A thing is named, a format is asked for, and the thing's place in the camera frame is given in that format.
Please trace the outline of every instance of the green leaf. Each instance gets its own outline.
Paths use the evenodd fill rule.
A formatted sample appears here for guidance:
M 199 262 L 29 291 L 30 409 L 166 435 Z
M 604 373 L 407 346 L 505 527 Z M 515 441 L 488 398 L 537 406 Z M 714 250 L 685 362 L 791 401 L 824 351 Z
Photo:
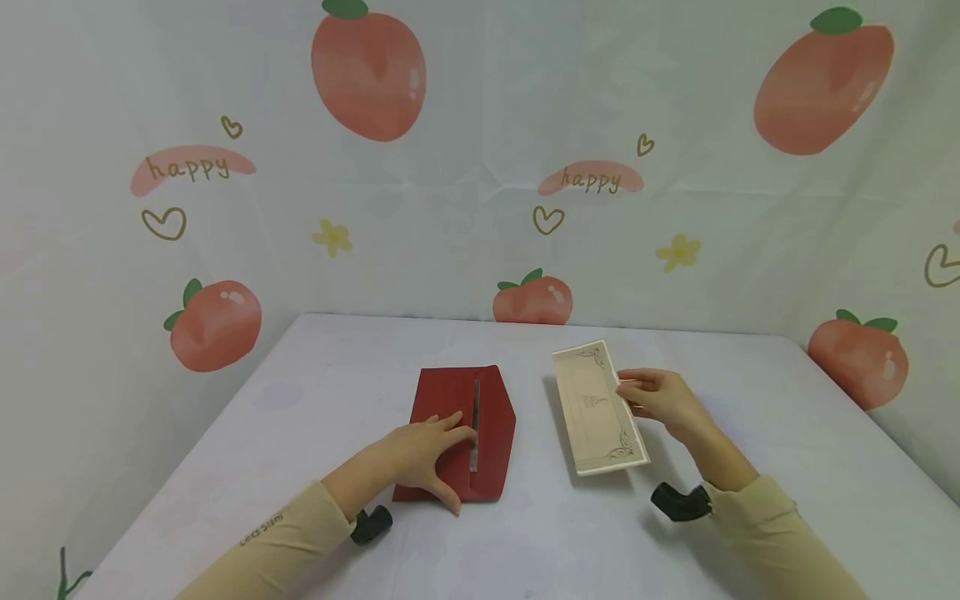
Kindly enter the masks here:
M 166 329 L 167 331 L 173 331 L 173 330 L 174 330 L 174 324 L 177 323 L 177 319 L 179 319 L 179 318 L 180 318 L 180 315 L 182 315 L 182 314 L 183 314 L 183 311 L 182 311 L 182 310 L 178 310 L 178 311 L 175 312 L 174 314 L 172 314 L 172 315 L 170 315 L 169 317 L 167 317 L 167 320 L 163 322 L 163 328 Z
M 186 287 L 183 288 L 183 308 L 186 308 L 186 304 L 190 302 L 190 299 L 193 298 L 193 295 L 203 288 L 204 287 L 201 285 L 200 280 L 195 277 L 187 281 Z
M 324 0 L 321 6 L 331 15 L 346 21 L 362 19 L 370 11 L 363 0 Z
M 810 28 L 825 36 L 842 36 L 863 25 L 860 13 L 847 7 L 834 7 L 818 14 L 810 21 Z
M 856 318 L 856 315 L 849 310 L 844 310 L 843 308 L 837 311 L 837 319 L 840 321 L 849 321 L 851 323 L 860 324 L 860 320 Z
M 893 333 L 894 329 L 897 328 L 898 323 L 893 319 L 887 319 L 882 317 L 880 319 L 870 319 L 868 322 L 863 324 L 866 327 L 872 327 L 874 329 L 879 329 L 880 331 L 886 331 L 887 333 Z
M 543 269 L 534 269 L 533 271 L 528 273 L 526 277 L 523 278 L 523 280 L 520 282 L 520 285 L 526 285 L 527 283 L 530 283 L 531 281 L 536 281 L 541 277 L 543 277 Z

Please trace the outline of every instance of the wall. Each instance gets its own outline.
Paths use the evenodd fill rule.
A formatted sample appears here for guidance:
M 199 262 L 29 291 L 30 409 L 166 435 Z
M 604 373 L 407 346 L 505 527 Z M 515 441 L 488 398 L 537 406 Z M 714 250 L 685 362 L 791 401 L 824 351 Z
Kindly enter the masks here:
M 364 38 L 316 1 L 4 9 L 4 597 L 54 595 L 62 545 L 95 567 L 303 311 L 802 344 L 838 309 L 890 317 L 812 348 L 960 499 L 960 283 L 924 269 L 960 252 L 948 0 L 858 3 L 885 80 L 876 27 L 767 79 L 819 0 L 370 4 L 403 24 L 388 54 L 337 47 Z M 352 85 L 402 95 L 358 116 Z

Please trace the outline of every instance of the white tablecloth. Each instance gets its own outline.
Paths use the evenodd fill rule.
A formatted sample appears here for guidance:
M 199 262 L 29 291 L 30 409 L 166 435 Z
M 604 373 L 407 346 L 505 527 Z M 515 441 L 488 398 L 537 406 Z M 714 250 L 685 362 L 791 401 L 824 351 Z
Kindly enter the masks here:
M 570 464 L 550 352 L 606 338 L 618 368 L 681 372 L 874 600 L 956 597 L 960 509 L 797 347 L 774 336 L 304 315 L 96 569 L 77 600 L 169 600 L 223 551 L 409 419 L 420 368 L 498 365 L 516 411 L 502 498 L 456 518 L 378 502 L 393 530 L 344 544 L 297 598 L 760 598 L 705 520 L 649 502 L 699 482 L 641 424 L 653 464 L 590 478 Z

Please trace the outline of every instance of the left hand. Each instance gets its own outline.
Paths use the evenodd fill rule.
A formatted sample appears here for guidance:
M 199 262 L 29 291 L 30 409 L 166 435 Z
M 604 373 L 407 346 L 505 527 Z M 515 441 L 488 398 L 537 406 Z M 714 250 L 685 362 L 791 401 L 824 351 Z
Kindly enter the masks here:
M 422 488 L 434 494 L 454 515 L 460 514 L 457 493 L 437 476 L 437 459 L 451 446 L 470 440 L 477 432 L 466 425 L 457 427 L 463 412 L 445 419 L 434 415 L 422 423 L 410 423 L 394 429 L 366 451 L 386 466 L 392 482 L 408 488 Z

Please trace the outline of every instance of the right hand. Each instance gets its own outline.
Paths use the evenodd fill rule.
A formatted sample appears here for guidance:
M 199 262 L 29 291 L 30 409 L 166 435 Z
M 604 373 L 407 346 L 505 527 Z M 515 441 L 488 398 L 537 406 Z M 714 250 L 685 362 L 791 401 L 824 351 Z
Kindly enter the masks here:
M 659 369 L 625 369 L 617 394 L 631 404 L 634 415 L 658 420 L 681 444 L 690 444 L 718 431 L 707 408 L 690 391 L 679 373 Z

